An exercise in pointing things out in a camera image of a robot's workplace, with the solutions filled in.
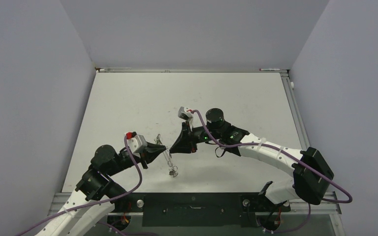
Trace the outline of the key with grey tag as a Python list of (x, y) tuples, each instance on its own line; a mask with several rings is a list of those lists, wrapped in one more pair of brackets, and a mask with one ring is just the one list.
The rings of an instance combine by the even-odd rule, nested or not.
[(177, 166), (172, 166), (169, 169), (169, 175), (172, 177), (176, 177), (178, 175), (178, 167)]

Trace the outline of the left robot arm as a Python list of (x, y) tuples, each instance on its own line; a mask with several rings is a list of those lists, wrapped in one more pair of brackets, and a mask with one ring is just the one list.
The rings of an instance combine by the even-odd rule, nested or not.
[[(117, 152), (111, 145), (98, 147), (91, 164), (82, 175), (70, 197), (60, 210), (20, 232), (22, 236), (38, 226), (39, 236), (82, 236), (107, 213), (122, 211), (127, 205), (127, 197), (142, 184), (142, 169), (147, 169), (161, 153), (164, 145), (147, 143), (132, 150), (132, 145)], [(135, 167), (138, 182), (130, 190), (116, 183), (112, 176)]]

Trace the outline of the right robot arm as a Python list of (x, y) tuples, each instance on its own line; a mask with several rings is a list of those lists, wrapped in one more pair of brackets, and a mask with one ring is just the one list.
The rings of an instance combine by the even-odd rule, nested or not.
[(190, 154), (197, 152), (200, 143), (215, 144), (224, 153), (252, 158), (288, 174), (289, 179), (270, 181), (261, 190), (258, 203), (264, 210), (272, 210), (277, 204), (293, 199), (311, 205), (319, 205), (324, 200), (334, 174), (317, 149), (300, 150), (269, 142), (227, 122), (219, 108), (210, 109), (206, 120), (195, 127), (192, 123), (196, 113), (187, 107), (179, 108), (182, 129), (170, 153)]

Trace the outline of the red white marker pen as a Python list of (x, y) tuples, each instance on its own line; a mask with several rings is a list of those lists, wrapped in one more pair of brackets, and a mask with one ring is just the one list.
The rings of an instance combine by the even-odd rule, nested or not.
[(274, 72), (274, 71), (281, 71), (281, 69), (279, 69), (279, 68), (260, 68), (259, 71)]

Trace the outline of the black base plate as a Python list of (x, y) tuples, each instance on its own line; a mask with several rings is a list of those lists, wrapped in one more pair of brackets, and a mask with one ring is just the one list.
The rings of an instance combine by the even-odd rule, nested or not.
[(260, 193), (133, 193), (119, 200), (108, 214), (109, 224), (124, 229), (142, 217), (143, 227), (255, 227), (277, 213), (289, 212), (288, 203), (274, 204)]

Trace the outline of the aluminium frame rail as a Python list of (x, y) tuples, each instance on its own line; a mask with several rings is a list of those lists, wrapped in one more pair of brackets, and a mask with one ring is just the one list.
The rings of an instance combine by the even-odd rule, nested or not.
[(281, 75), (283, 88), (284, 88), (284, 91), (288, 100), (290, 112), (293, 117), (296, 133), (299, 138), (300, 146), (303, 150), (306, 150), (308, 147), (310, 147), (310, 142), (309, 142), (309, 138), (307, 136), (304, 123), (303, 123), (303, 120), (300, 115), (299, 108), (295, 99), (292, 81), (289, 77), (288, 71), (283, 71), (282, 73), (280, 73), (280, 75)]

